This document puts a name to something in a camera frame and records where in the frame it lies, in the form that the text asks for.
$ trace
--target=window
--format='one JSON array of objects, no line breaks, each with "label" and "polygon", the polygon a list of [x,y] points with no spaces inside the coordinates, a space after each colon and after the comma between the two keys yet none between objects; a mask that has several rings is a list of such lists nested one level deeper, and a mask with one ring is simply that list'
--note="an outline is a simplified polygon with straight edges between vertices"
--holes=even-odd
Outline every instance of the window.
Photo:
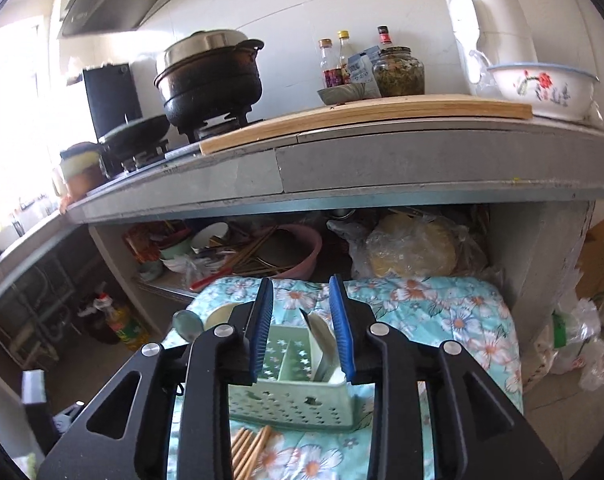
[{"label": "window", "polygon": [[38,20],[0,28],[0,223],[20,203],[51,189],[46,112],[38,87],[38,59],[46,52],[40,32]]}]

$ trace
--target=red handle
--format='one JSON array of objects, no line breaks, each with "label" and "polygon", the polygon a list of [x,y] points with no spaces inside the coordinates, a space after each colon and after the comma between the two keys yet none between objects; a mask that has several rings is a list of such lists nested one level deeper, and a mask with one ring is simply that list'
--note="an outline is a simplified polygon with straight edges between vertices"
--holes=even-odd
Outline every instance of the red handle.
[{"label": "red handle", "polygon": [[224,276],[228,276],[231,273],[231,271],[232,271],[231,267],[226,267],[226,268],[223,267],[222,269],[218,270],[218,272],[216,272],[215,274],[211,274],[207,278],[202,278],[198,282],[191,283],[191,286],[189,286],[189,290],[191,292],[199,292],[205,286],[213,283],[216,279],[223,278]]}]

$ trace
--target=cardboard box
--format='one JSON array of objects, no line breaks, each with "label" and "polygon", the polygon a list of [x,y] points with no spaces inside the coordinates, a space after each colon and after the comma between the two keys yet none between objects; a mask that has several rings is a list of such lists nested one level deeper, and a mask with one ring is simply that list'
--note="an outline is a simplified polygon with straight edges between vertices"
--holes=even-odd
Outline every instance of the cardboard box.
[{"label": "cardboard box", "polygon": [[599,304],[604,299],[604,219],[586,233],[578,267],[584,275],[575,287],[577,297]]}]

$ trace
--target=pickled vegetable jar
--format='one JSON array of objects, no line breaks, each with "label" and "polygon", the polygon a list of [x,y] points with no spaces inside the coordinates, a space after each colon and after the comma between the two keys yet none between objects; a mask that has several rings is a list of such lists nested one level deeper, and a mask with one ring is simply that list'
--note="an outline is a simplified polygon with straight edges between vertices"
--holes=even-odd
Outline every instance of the pickled vegetable jar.
[{"label": "pickled vegetable jar", "polygon": [[406,46],[384,48],[373,76],[382,97],[424,94],[424,64]]}]

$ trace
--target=floral cloth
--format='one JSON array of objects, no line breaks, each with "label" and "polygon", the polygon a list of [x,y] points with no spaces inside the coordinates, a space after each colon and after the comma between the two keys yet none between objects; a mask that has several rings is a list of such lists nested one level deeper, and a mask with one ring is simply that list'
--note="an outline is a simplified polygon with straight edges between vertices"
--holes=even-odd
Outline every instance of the floral cloth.
[{"label": "floral cloth", "polygon": [[[203,320],[218,307],[255,299],[257,278],[222,278],[212,283],[188,309]],[[510,312],[498,291],[474,278],[391,279],[346,282],[354,300],[368,303],[379,320],[401,330],[409,339],[431,346],[459,341],[488,371],[509,399],[522,411],[517,336]],[[325,283],[274,280],[271,324],[303,326],[297,309],[313,311],[331,323],[329,287]],[[184,344],[175,332],[163,342],[167,348]],[[348,433],[275,432],[259,457],[256,480],[364,480],[367,477],[373,417],[373,385],[353,386],[355,428]],[[419,385],[424,476],[434,478],[431,420],[424,384]],[[181,399],[173,412],[168,478],[175,478]],[[231,433],[241,426],[231,421]]]}]

